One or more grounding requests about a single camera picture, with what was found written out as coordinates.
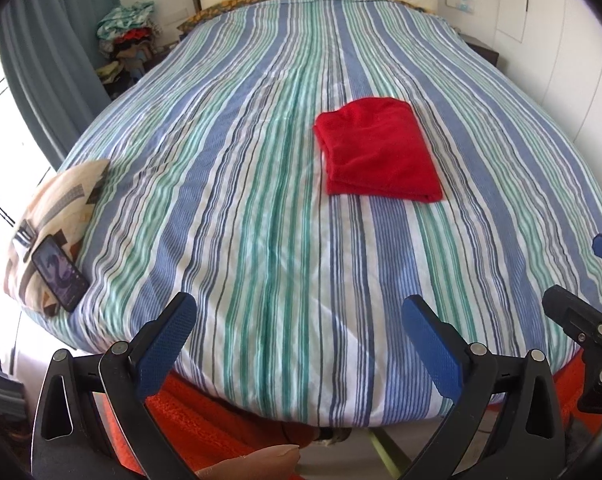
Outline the person's thumb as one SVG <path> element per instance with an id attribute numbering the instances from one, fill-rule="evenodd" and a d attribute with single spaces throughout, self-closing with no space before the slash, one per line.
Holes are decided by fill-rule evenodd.
<path id="1" fill-rule="evenodd" d="M 289 479 L 301 458 L 296 444 L 262 448 L 249 455 L 223 460 L 196 472 L 205 480 L 280 480 Z"/>

